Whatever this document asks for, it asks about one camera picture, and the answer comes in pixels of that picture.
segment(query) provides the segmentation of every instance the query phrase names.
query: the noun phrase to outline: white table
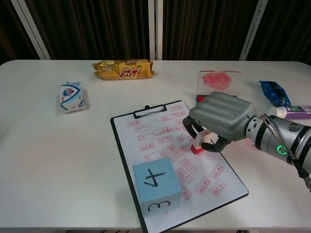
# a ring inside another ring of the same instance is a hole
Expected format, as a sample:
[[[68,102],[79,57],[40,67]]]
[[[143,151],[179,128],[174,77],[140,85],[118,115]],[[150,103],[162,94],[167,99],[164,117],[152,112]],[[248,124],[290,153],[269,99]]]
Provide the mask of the white table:
[[[240,71],[238,97],[259,113],[271,105],[258,80],[278,82],[294,105],[310,104],[311,67],[297,62],[155,61],[154,77],[139,81],[102,81],[93,62],[0,66],[0,228],[140,228],[109,120],[147,104],[193,107],[199,70]],[[66,81],[82,82],[87,110],[63,114]],[[293,167],[249,141],[231,143],[224,155],[249,196],[180,229],[311,229],[311,194]]]

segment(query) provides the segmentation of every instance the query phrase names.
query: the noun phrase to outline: dark curtain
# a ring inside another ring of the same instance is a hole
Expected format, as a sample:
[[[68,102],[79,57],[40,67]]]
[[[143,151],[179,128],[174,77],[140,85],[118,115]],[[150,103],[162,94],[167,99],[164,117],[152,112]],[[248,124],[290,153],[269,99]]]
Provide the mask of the dark curtain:
[[[0,0],[0,65],[38,55],[10,0]]]
[[[238,60],[258,0],[163,2],[163,60]]]
[[[269,0],[247,60],[311,65],[311,1]]]
[[[51,59],[149,58],[146,0],[26,0]]]

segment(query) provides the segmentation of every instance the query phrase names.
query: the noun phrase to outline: white paper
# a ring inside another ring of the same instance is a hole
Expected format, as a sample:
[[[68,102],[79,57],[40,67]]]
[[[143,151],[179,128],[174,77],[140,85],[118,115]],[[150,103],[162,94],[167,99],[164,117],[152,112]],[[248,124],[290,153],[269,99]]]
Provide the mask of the white paper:
[[[180,207],[144,218],[149,233],[165,231],[248,193],[219,153],[192,153],[192,139],[182,124],[189,114],[186,104],[166,106],[165,112],[139,119],[133,114],[114,119],[133,183],[133,165],[169,156],[183,188]]]

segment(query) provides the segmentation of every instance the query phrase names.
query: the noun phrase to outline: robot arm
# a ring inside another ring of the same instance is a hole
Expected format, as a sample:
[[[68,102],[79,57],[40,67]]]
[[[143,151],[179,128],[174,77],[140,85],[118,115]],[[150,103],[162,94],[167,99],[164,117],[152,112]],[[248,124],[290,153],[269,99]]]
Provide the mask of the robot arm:
[[[298,174],[311,189],[311,127],[276,116],[271,123],[277,125],[284,143],[274,137],[269,123],[257,117],[254,105],[245,100],[221,92],[213,92],[196,104],[183,120],[189,134],[195,138],[203,127],[218,135],[215,144],[203,143],[201,147],[211,152],[220,152],[231,141],[250,138],[255,147],[267,154],[294,165]]]

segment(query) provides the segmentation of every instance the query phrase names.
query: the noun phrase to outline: light blue cube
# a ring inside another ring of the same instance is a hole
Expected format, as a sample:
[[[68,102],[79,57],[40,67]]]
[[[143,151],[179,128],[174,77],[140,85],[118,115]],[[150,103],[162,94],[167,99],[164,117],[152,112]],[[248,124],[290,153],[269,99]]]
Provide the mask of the light blue cube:
[[[134,165],[133,171],[143,216],[179,206],[182,190],[169,158]]]

